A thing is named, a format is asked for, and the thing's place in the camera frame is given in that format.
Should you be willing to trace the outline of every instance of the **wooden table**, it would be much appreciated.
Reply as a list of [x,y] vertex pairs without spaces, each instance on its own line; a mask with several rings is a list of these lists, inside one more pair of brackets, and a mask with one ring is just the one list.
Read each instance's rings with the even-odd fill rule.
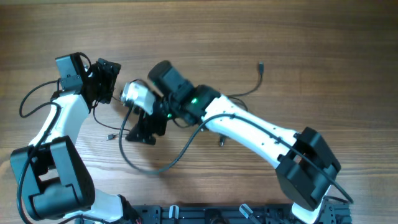
[[[343,167],[337,180],[355,200],[354,222],[397,222],[396,9],[385,1],[309,0],[0,7],[0,222],[21,222],[9,156],[29,143],[49,112],[22,119],[21,99],[57,79],[54,58],[72,52],[122,64],[117,92],[168,59],[196,85],[239,93],[256,84],[256,64],[264,61],[264,83],[242,98],[250,112],[282,127],[317,129]],[[33,94],[24,113],[54,90]],[[96,115],[119,126],[126,111],[113,101]],[[131,116],[130,126],[136,121]],[[124,147],[137,165],[156,168],[175,158],[193,130],[169,123],[156,146]],[[272,167],[232,140],[220,148],[216,134],[200,133],[175,167],[149,177],[124,162],[117,141],[105,140],[112,132],[90,115],[76,148],[96,188],[134,205],[290,202]]]

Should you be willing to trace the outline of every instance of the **white plastic part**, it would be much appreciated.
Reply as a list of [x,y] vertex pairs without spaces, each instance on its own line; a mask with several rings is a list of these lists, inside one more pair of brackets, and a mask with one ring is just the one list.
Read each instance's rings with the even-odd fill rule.
[[[52,128],[50,135],[47,137],[44,143],[51,142],[53,139],[63,136],[69,136],[73,144],[76,144],[79,130],[84,120],[88,116],[88,107],[86,101],[81,95],[66,95],[58,97],[53,102],[58,103],[62,109],[60,116]],[[45,120],[45,123],[38,133],[38,135],[31,140],[29,145],[36,145],[40,138],[43,136],[44,131],[50,125],[51,120],[55,116],[57,107],[51,105],[50,114]]]
[[[256,124],[262,126],[272,134],[283,139],[287,144],[293,146],[296,142],[294,134],[296,131],[291,129],[284,129],[275,126],[261,118],[254,116],[247,111],[242,110],[234,103],[232,103],[226,96],[222,95],[219,98],[215,98],[209,106],[206,108],[206,115],[202,117],[202,121],[218,114],[235,114],[246,118]],[[289,148],[282,144],[278,144],[275,139],[251,124],[247,124],[244,121],[238,119],[231,119],[229,117],[216,118],[209,121],[206,127],[213,132],[225,135],[242,145],[248,147],[256,154],[264,158],[269,162],[275,169],[280,164],[278,161],[279,155],[286,155],[289,152]],[[303,221],[304,223],[312,224],[316,221],[319,215],[321,204],[313,212],[302,208],[300,205],[294,203],[292,207],[293,214]]]
[[120,100],[125,106],[134,103],[149,115],[154,112],[155,95],[148,88],[138,83],[127,83]]
[[95,189],[95,201],[89,211],[76,211],[68,213],[64,218],[75,215],[84,215],[91,218],[99,218],[107,222],[114,222],[123,216],[123,205],[119,196],[104,193]]

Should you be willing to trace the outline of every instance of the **black mounting base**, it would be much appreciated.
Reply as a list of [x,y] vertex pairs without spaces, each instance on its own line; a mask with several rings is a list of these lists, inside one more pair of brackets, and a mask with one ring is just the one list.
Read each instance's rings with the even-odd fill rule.
[[[178,218],[169,218],[170,207],[155,205],[132,206],[141,217],[141,224],[254,224],[245,218],[239,207],[179,207]],[[325,202],[318,224],[350,224],[352,223],[349,205]],[[250,207],[253,215],[261,224],[302,224],[291,214],[292,204],[270,204]],[[223,220],[207,220],[209,211],[217,211]],[[76,224],[92,224],[93,222],[77,220]]]

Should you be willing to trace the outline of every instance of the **robotic arm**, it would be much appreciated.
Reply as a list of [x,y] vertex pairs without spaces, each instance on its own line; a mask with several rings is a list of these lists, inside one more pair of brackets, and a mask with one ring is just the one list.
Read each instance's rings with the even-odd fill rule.
[[[63,90],[56,91],[52,101],[62,109],[50,135],[29,163],[22,198],[34,220],[84,215],[84,219],[103,223],[136,223],[140,215],[123,196],[94,189],[90,174],[74,147],[90,110],[99,102],[110,102],[121,66],[100,58],[86,71],[80,55],[56,59]],[[294,216],[304,223],[316,222],[330,179],[334,181],[341,169],[319,133],[310,128],[298,133],[270,124],[240,109],[208,86],[193,87],[168,61],[156,65],[149,79],[162,92],[162,97],[136,82],[127,83],[121,93],[121,101],[126,106],[139,107],[134,111],[139,113],[139,121],[126,140],[153,145],[156,142],[153,134],[163,135],[167,121],[175,118],[189,125],[205,125],[208,130],[240,142],[269,162],[275,168],[283,192],[295,202],[291,209]],[[29,146],[11,154],[17,180],[56,110],[52,107],[42,130]],[[307,159],[296,162],[297,156],[303,154]],[[59,177],[41,180],[40,176],[49,169],[57,169]]]

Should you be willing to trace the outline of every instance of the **table top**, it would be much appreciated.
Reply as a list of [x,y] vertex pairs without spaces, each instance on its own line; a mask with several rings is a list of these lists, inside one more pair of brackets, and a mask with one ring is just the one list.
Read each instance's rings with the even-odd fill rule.
[[[342,165],[337,181],[354,198],[354,222],[396,222],[396,9],[385,1],[310,0],[0,6],[0,222],[21,222],[9,156],[35,137],[49,112],[22,119],[21,99],[56,80],[54,58],[73,52],[120,63],[117,92],[167,59],[194,85],[241,93],[256,84],[263,61],[264,83],[241,98],[250,112],[285,128],[319,131]],[[24,112],[54,90],[34,93]],[[126,111],[112,101],[96,115],[118,127]],[[128,126],[136,121],[130,116]],[[157,168],[177,156],[194,129],[169,123],[155,146],[124,147],[137,165]],[[105,140],[111,133],[89,115],[76,148],[95,187],[133,205],[290,202],[273,168],[233,140],[221,148],[217,134],[200,133],[172,169],[145,176],[125,163],[117,140]],[[335,189],[330,195],[340,196]]]

